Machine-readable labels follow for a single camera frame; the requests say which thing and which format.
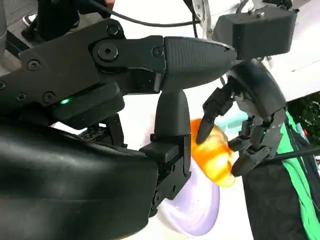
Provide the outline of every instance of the yellow object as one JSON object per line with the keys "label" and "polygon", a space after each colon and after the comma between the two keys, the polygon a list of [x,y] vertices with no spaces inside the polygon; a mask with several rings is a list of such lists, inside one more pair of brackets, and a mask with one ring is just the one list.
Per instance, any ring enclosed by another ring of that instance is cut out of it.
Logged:
{"label": "yellow object", "polygon": [[198,145],[196,137],[201,119],[190,122],[191,155],[203,173],[220,187],[232,186],[236,179],[231,174],[234,153],[228,147],[228,138],[216,125],[204,143]]}

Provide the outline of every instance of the green fabric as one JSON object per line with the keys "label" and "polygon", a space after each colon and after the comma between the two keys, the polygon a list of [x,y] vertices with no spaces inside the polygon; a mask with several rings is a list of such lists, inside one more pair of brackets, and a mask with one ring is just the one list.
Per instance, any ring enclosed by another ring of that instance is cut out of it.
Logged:
{"label": "green fabric", "polygon": [[[287,113],[287,116],[289,119],[289,124],[296,131],[296,124],[293,118],[289,115],[289,113]],[[283,137],[277,152],[279,154],[293,152],[294,149],[291,146],[291,142],[285,125],[282,126],[281,133],[283,134]],[[298,194],[301,218],[306,234],[310,240],[320,240],[320,223],[317,219],[315,206],[313,204],[313,201],[311,200],[310,186],[308,184],[305,173],[300,166],[297,158],[287,159],[282,161],[282,163],[288,171],[291,182]]]}

